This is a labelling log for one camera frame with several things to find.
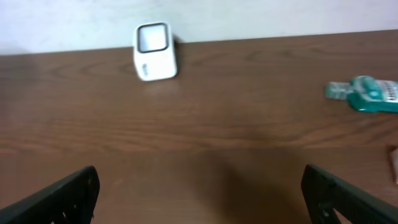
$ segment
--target black frame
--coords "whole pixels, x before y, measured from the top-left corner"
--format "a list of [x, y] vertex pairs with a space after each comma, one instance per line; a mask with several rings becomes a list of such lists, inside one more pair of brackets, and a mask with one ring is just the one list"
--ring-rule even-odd
[[100, 180], [93, 166], [0, 210], [0, 223], [80, 223], [93, 217]]
[[334, 209], [352, 224], [398, 224], [398, 208], [317, 166], [306, 166], [301, 189], [314, 224], [340, 223]]
[[[164, 48], [162, 48], [162, 49], [142, 51], [142, 50], [141, 50], [141, 45], [140, 45], [140, 42], [141, 42], [141, 41], [140, 41], [140, 35], [139, 35], [140, 30], [141, 30], [142, 28], [145, 28], [145, 27], [158, 26], [158, 25], [163, 25], [163, 26], [165, 27], [164, 30], [165, 30], [165, 34], [166, 34], [166, 46], [165, 46]], [[169, 29], [168, 29], [166, 23], [164, 23], [164, 22], [158, 22], [158, 23], [154, 23], [154, 24], [146, 24], [146, 25], [139, 26], [139, 27], [137, 28], [137, 49], [138, 49], [138, 52], [140, 52], [140, 53], [142, 53], [142, 54], [152, 53], [152, 52], [159, 52], [159, 51], [166, 50], [168, 47], [169, 47]]]

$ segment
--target white wall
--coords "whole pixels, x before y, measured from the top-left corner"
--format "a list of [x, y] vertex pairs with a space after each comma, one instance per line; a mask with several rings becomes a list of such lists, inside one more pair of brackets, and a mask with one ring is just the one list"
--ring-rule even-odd
[[131, 46], [152, 21], [184, 42], [398, 29], [398, 0], [0, 0], [0, 54]]

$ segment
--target wooden table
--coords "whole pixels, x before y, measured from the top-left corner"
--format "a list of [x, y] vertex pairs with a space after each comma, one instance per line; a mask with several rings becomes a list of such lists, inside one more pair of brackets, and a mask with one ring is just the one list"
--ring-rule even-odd
[[1, 57], [0, 207], [94, 165], [93, 223], [309, 223], [306, 164], [398, 206], [396, 114], [325, 99], [398, 80], [398, 30], [182, 44], [142, 82], [132, 49]]

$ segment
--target device screen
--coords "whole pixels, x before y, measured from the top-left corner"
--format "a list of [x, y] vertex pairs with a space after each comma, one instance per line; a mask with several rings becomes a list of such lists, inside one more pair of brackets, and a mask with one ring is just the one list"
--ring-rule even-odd
[[155, 52], [167, 48], [167, 28], [163, 23], [138, 28], [138, 51]]

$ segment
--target plastic bottle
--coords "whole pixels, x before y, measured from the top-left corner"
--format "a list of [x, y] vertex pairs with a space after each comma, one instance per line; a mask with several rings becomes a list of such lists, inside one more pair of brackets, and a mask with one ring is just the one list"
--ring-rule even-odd
[[398, 82], [394, 81], [358, 76], [349, 83], [330, 82], [326, 97], [347, 100], [358, 111], [398, 113]]

